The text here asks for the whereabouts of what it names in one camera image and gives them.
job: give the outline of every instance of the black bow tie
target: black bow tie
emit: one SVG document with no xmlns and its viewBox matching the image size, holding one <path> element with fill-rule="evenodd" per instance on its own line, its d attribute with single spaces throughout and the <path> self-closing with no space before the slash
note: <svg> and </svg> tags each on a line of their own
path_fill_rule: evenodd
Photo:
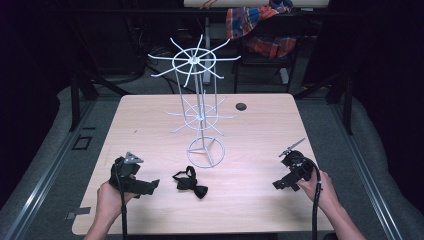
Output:
<svg viewBox="0 0 424 240">
<path fill-rule="evenodd" d="M 177 176 L 185 173 L 188 178 L 182 177 L 178 178 Z M 205 186 L 197 186 L 197 179 L 196 179 L 196 171 L 194 171 L 194 168 L 192 166 L 187 166 L 186 171 L 180 171 L 174 176 L 172 176 L 175 180 L 178 181 L 177 189 L 179 190 L 193 190 L 194 194 L 200 199 L 202 199 L 206 193 L 208 192 L 208 187 Z"/>
</svg>

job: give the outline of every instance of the controller cable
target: controller cable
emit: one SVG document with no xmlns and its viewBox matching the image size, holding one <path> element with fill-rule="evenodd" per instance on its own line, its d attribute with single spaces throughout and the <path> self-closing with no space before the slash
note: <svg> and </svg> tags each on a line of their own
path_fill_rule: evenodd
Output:
<svg viewBox="0 0 424 240">
<path fill-rule="evenodd" d="M 125 204 L 125 196 L 124 196 L 124 189 L 122 188 L 122 182 L 119 175 L 121 175 L 118 164 L 115 163 L 115 176 L 116 180 L 118 182 L 118 188 L 119 192 L 121 194 L 121 215 L 122 215 L 122 239 L 126 240 L 128 238 L 128 232 L 127 232 L 127 205 Z"/>
<path fill-rule="evenodd" d="M 312 239 L 317 240 L 318 239 L 318 229 L 317 229 L 317 214 L 318 214 L 318 201 L 319 201 L 319 195 L 321 194 L 321 174 L 319 172 L 318 166 L 309 158 L 305 158 L 311 164 L 314 166 L 315 172 L 317 173 L 317 185 L 315 188 L 315 196 L 314 196 L 314 204 L 312 207 Z"/>
</svg>

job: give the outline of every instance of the forearm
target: forearm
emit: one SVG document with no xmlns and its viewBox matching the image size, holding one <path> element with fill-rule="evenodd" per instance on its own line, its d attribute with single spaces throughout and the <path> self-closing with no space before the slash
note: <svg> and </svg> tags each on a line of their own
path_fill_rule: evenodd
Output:
<svg viewBox="0 0 424 240">
<path fill-rule="evenodd" d="M 341 205 L 331 209 L 323 209 L 323 212 L 330 220 L 338 239 L 365 239 Z"/>
<path fill-rule="evenodd" d="M 108 221 L 102 221 L 97 219 L 94 220 L 93 225 L 91 225 L 84 239 L 85 240 L 105 239 L 113 222 L 114 221 L 111 221 L 111 220 L 108 220 Z"/>
</svg>

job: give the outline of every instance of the black chair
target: black chair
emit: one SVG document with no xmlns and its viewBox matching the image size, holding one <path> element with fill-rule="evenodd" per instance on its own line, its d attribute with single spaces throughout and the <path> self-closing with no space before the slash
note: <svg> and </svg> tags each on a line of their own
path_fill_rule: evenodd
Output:
<svg viewBox="0 0 424 240">
<path fill-rule="evenodd" d="M 258 22 L 256 27 L 240 39 L 240 46 L 238 49 L 238 55 L 241 56 L 240 59 L 234 62 L 233 71 L 235 72 L 234 80 L 234 93 L 237 93 L 238 85 L 279 85 L 284 89 L 283 80 L 281 83 L 272 83 L 270 80 L 275 77 L 276 74 L 280 72 L 281 68 L 290 69 L 288 76 L 288 83 L 285 88 L 285 92 L 289 92 L 291 79 L 293 76 L 294 68 L 296 65 L 296 59 L 298 55 L 299 43 L 302 41 L 309 29 L 309 21 L 305 17 L 296 16 L 293 14 L 281 14 L 270 17 L 265 20 Z M 270 59 L 267 56 L 263 56 L 256 52 L 251 52 L 246 43 L 249 39 L 253 37 L 292 37 L 296 39 L 296 44 L 293 51 L 285 55 L 284 58 L 274 58 Z M 256 68 L 256 67 L 267 67 L 275 68 L 276 72 L 273 77 L 264 82 L 263 79 L 260 82 L 240 82 L 239 81 L 239 71 L 240 66 Z"/>
</svg>

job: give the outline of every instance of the tripod base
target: tripod base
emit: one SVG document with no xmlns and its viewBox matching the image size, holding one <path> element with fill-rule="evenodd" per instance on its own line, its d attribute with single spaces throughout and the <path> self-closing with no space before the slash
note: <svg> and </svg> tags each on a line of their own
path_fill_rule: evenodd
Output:
<svg viewBox="0 0 424 240">
<path fill-rule="evenodd" d="M 189 145 L 187 156 L 191 163 L 201 168 L 218 165 L 225 155 L 222 143 L 215 137 L 198 137 Z"/>
</svg>

